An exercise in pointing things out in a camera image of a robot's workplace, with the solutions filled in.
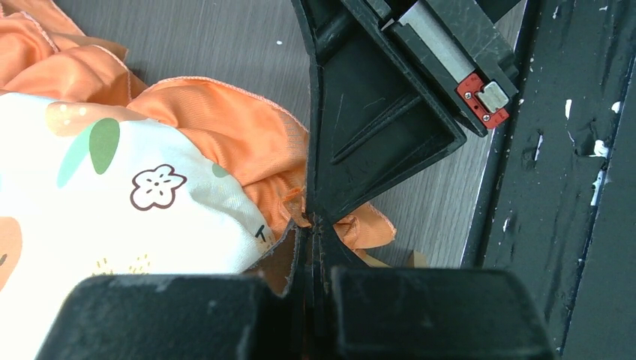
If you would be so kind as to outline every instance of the white paint spot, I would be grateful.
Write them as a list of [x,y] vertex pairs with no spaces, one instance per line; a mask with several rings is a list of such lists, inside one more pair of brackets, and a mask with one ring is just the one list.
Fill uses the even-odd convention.
[[503,232],[505,233],[508,229],[508,225],[510,225],[510,217],[508,216],[503,222]]
[[612,111],[614,111],[616,114],[620,112],[620,101],[617,101],[616,103],[614,103],[612,105]]
[[565,101],[565,117],[570,119],[570,110],[572,109],[572,99],[568,99]]
[[601,183],[603,182],[603,177],[605,176],[604,170],[599,170],[598,175],[596,176],[596,181],[592,183],[594,187],[594,195],[592,195],[592,201],[589,203],[591,206],[597,206],[599,204],[599,194],[601,193]]
[[155,287],[156,293],[166,291],[177,277],[173,275],[119,275],[109,287]]
[[596,140],[594,142],[594,155],[590,155],[591,158],[608,158],[608,152],[610,150],[605,146],[603,140]]
[[539,159],[539,152],[541,152],[541,144],[543,143],[543,134],[538,135],[537,151],[535,151],[535,161]]

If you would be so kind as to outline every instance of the orange cloth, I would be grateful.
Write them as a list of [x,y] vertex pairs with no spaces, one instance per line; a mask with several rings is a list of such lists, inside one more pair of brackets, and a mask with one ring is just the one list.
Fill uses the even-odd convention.
[[[147,87],[124,65],[126,52],[116,43],[86,37],[52,0],[0,0],[0,93],[125,107],[157,119],[228,170],[277,239],[290,219],[309,226],[302,217],[308,133],[291,114],[263,97],[203,77]],[[353,250],[395,237],[395,228],[370,204],[335,229]]]

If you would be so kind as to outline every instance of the red clip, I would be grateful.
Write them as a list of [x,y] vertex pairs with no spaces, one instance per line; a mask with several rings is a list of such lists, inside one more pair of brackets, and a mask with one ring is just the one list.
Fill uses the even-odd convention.
[[499,124],[510,117],[506,109],[499,109],[496,112],[488,112],[484,105],[475,96],[484,88],[484,82],[476,73],[471,73],[466,79],[460,82],[457,87],[457,94],[461,96],[466,105],[472,110],[487,129],[494,129]]

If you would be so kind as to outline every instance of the wooden floor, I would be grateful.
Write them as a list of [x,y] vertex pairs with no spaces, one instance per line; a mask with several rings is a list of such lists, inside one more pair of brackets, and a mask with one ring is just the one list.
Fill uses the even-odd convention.
[[[213,77],[263,95],[305,124],[308,57],[290,0],[56,0],[85,33],[130,49],[127,64],[148,84],[166,77]],[[497,26],[512,42],[517,7]],[[468,134],[452,156],[378,196],[397,227],[394,243],[371,253],[402,265],[411,249],[431,266],[458,266],[490,139]]]

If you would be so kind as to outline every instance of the flower print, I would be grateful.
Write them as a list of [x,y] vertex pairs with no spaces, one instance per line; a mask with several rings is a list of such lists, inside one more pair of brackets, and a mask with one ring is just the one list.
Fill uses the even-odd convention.
[[133,178],[135,188],[130,194],[130,202],[142,212],[153,206],[168,209],[175,202],[176,190],[186,181],[185,176],[176,174],[175,168],[168,164],[144,170]]

